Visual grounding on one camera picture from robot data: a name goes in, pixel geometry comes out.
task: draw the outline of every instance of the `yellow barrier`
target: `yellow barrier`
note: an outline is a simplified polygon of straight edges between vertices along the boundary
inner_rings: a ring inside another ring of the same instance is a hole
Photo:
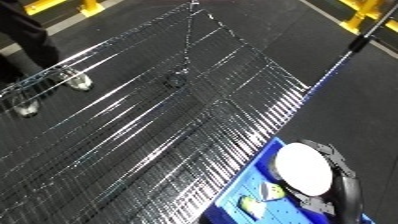
[[[86,17],[93,16],[104,10],[104,7],[96,0],[83,0],[83,6],[80,10]]]
[[[26,5],[25,10],[29,15],[34,15],[65,1],[66,0],[38,0]]]
[[[59,5],[67,0],[38,0],[25,6],[29,15],[35,15],[53,6]],[[104,7],[97,0],[82,0],[80,12],[86,17],[93,16],[104,10]]]
[[[357,12],[348,21],[342,22],[340,25],[353,33],[359,33],[359,26],[366,17],[374,20],[381,15],[379,7],[384,3],[384,0],[340,0]],[[398,32],[398,22],[390,20],[386,26],[395,32]]]

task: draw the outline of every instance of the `shoe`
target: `shoe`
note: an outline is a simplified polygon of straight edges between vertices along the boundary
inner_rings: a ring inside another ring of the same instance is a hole
[[[61,67],[59,70],[58,79],[74,90],[89,91],[94,86],[90,77],[81,71],[67,66]]]
[[[40,103],[28,89],[17,90],[12,96],[11,104],[14,111],[21,117],[33,117],[39,112]]]

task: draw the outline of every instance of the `metal bar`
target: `metal bar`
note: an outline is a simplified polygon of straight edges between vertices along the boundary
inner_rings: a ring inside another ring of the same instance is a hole
[[[360,52],[374,37],[374,34],[380,30],[390,20],[391,16],[398,9],[398,0],[394,2],[391,8],[384,13],[382,17],[366,31],[364,34],[359,35],[351,44],[348,49],[339,57],[334,65],[327,70],[323,77],[307,92],[303,102],[307,102],[318,90],[321,88],[330,78],[336,75],[340,69],[346,65],[351,58],[358,52]]]

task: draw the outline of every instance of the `black floor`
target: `black floor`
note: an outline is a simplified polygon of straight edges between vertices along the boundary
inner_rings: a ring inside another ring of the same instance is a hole
[[[70,56],[179,3],[177,0],[127,0],[56,34],[54,40],[64,55]],[[203,4],[232,30],[308,85],[322,76],[354,38],[296,0],[225,0],[203,1]],[[21,53],[11,58],[28,72],[37,71]],[[382,224],[398,222],[395,212],[398,207],[397,71],[397,59],[376,47],[367,47],[278,134],[286,142],[307,138],[334,144],[361,177],[366,213]],[[111,74],[109,69],[109,76],[92,78],[101,86],[112,80]],[[62,111],[62,107],[59,102],[52,109]]]

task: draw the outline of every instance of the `wire mesh shelf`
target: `wire mesh shelf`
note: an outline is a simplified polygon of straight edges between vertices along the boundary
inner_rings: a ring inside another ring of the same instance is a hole
[[[62,91],[50,79],[65,66],[107,82]],[[21,88],[41,99],[36,117],[13,115]],[[0,222],[191,223],[305,88],[183,4],[2,90]]]

